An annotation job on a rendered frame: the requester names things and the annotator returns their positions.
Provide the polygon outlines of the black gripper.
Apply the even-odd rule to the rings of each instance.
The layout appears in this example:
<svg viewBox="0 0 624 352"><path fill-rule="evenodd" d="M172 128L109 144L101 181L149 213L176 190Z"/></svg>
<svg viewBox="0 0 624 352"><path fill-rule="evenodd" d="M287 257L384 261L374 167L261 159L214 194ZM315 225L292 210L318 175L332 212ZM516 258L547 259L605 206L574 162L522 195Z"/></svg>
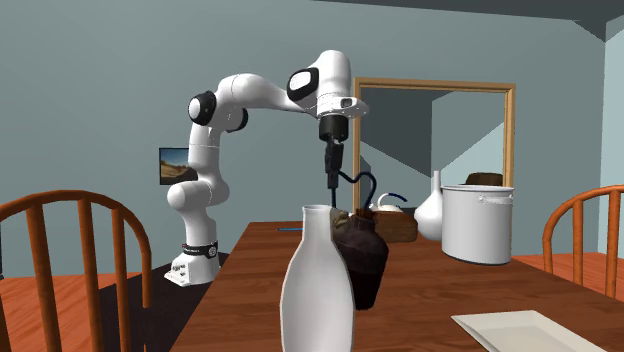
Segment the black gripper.
<svg viewBox="0 0 624 352"><path fill-rule="evenodd" d="M325 148L325 172L327 188L336 189L342 168L344 145L348 139L349 119L343 115L325 115L319 121L319 138L327 142Z"/></svg>

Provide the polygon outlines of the brown box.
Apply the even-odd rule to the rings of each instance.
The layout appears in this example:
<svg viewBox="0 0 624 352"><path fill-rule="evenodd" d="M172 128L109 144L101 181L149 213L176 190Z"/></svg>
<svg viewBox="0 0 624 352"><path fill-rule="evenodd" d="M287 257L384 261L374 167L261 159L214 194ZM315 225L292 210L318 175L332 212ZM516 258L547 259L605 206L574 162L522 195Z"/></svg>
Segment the brown box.
<svg viewBox="0 0 624 352"><path fill-rule="evenodd" d="M418 235L418 223L403 212L374 212L375 231L387 243L414 242Z"/></svg>

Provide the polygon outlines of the dark brown vase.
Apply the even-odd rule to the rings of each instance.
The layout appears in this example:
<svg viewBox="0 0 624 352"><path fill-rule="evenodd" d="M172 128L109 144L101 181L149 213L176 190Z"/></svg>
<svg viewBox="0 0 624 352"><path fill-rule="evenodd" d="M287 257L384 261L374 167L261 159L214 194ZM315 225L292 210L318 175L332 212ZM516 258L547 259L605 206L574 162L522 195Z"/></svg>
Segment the dark brown vase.
<svg viewBox="0 0 624 352"><path fill-rule="evenodd" d="M350 215L333 209L331 224L333 241L349 273L355 308L368 310L374 306L381 286L388 246L376 232L371 211Z"/></svg>

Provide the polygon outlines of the white round-bellied vase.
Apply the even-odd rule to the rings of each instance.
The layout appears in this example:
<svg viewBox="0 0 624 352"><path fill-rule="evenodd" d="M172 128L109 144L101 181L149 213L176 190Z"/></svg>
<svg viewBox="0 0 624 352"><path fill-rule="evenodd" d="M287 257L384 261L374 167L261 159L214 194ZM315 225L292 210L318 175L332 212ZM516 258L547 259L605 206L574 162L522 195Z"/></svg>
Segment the white round-bellied vase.
<svg viewBox="0 0 624 352"><path fill-rule="evenodd" d="M440 171L432 175L431 194L414 211L420 234L432 241L442 239L443 196L441 191Z"/></svg>

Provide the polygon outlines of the tall white bottle vase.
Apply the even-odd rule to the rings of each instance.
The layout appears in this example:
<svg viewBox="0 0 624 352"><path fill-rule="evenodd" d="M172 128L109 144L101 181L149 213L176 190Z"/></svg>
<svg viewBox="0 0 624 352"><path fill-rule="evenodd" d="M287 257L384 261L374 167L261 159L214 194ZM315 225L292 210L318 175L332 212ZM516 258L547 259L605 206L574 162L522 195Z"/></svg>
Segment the tall white bottle vase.
<svg viewBox="0 0 624 352"><path fill-rule="evenodd" d="M281 291L282 352L352 352L354 298L333 242L332 208L306 205L302 212L302 239Z"/></svg>

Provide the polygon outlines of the dark brown rounded object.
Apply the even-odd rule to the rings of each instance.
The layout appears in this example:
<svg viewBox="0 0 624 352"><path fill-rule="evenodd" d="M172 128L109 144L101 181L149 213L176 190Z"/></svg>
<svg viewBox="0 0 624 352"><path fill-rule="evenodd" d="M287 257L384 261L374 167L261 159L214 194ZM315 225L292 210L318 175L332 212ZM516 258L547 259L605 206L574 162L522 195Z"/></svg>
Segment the dark brown rounded object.
<svg viewBox="0 0 624 352"><path fill-rule="evenodd" d="M503 175L492 172L474 172L467 176L466 185L502 186Z"/></svg>

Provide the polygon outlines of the large white pot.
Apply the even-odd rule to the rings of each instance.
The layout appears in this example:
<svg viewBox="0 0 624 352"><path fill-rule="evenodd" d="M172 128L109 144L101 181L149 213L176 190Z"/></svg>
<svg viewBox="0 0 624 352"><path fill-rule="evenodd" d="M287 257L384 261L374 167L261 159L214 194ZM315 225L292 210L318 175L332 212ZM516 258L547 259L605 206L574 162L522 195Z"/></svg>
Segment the large white pot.
<svg viewBox="0 0 624 352"><path fill-rule="evenodd" d="M509 263L514 188L446 185L442 190L442 251L473 264Z"/></svg>

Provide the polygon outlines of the brown wooden table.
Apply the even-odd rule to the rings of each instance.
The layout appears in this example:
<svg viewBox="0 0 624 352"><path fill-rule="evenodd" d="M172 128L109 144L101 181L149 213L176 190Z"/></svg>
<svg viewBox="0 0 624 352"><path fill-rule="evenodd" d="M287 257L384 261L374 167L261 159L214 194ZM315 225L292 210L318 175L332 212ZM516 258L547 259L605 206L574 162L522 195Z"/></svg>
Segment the brown wooden table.
<svg viewBox="0 0 624 352"><path fill-rule="evenodd" d="M298 221L252 222L171 352L281 352L279 302ZM624 303L513 260L480 266L437 242L390 246L376 303L355 318L354 352L484 352L454 315L536 310L608 352L624 352Z"/></svg>

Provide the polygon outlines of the wooden framed mirror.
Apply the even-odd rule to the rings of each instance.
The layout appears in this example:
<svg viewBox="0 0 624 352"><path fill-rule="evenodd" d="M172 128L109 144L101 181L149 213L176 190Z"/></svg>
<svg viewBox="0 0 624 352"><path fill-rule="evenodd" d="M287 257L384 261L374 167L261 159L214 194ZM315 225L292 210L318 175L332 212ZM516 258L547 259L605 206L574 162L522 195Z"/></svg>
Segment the wooden framed mirror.
<svg viewBox="0 0 624 352"><path fill-rule="evenodd" d="M370 99L370 115L353 121L352 169L366 170L378 178L372 204L384 193L407 198L403 203L387 197L386 204L412 209L430 192L432 172L434 100L450 92L501 93L502 184L513 184L516 86L512 83L460 82L398 78L356 77L353 92Z"/></svg>

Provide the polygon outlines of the dark robot stand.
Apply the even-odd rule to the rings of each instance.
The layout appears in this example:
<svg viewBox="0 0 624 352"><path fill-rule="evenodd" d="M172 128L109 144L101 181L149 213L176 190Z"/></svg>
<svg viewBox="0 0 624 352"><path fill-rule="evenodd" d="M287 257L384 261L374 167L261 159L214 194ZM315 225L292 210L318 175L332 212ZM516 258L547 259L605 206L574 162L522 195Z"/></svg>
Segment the dark robot stand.
<svg viewBox="0 0 624 352"><path fill-rule="evenodd" d="M169 352L210 283L180 287L164 277L169 264L152 270L152 305L142 307L142 275L129 278L128 307L131 332L131 352ZM116 302L116 285L99 290L102 314L102 334L105 352L121 352Z"/></svg>

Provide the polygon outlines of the white rectangular plate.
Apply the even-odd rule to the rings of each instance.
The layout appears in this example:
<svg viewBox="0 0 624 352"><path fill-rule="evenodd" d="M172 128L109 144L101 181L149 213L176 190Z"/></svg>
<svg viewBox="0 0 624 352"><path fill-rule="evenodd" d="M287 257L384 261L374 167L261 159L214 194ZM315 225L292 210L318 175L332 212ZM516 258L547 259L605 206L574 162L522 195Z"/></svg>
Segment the white rectangular plate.
<svg viewBox="0 0 624 352"><path fill-rule="evenodd" d="M535 310L454 315L488 352L607 352Z"/></svg>

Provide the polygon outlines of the orange wooden chair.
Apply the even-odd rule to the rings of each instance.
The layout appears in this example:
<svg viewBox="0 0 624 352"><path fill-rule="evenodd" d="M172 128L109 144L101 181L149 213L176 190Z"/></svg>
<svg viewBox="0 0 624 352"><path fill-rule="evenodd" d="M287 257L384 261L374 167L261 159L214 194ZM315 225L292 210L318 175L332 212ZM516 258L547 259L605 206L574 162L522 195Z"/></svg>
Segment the orange wooden chair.
<svg viewBox="0 0 624 352"><path fill-rule="evenodd" d="M152 252L149 239L142 223L126 206L105 195L85 190L40 192L0 205L0 222L21 212L26 214L46 350L62 352L62 342L43 206L62 201L77 203L93 352L104 352L104 337L92 206L97 204L111 211L120 352L132 352L125 227L131 227L140 248L141 303L145 310L152 306Z"/></svg>
<svg viewBox="0 0 624 352"><path fill-rule="evenodd" d="M554 273L552 237L561 217L569 210L573 212L573 282L583 284L584 253L584 202L600 196L608 197L608 227L606 244L605 295L611 298L617 293L618 250L620 233L621 200L624 184L596 188L580 193L562 203L549 217L542 235L543 269Z"/></svg>

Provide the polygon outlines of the landscape wall picture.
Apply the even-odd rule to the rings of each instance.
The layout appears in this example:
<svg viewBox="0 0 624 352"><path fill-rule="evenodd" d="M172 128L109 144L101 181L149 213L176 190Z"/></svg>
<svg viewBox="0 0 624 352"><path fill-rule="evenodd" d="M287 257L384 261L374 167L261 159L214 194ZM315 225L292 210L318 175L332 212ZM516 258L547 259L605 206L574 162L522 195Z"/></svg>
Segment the landscape wall picture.
<svg viewBox="0 0 624 352"><path fill-rule="evenodd" d="M159 184L173 185L196 181L198 175L188 163L188 148L161 147L159 149Z"/></svg>

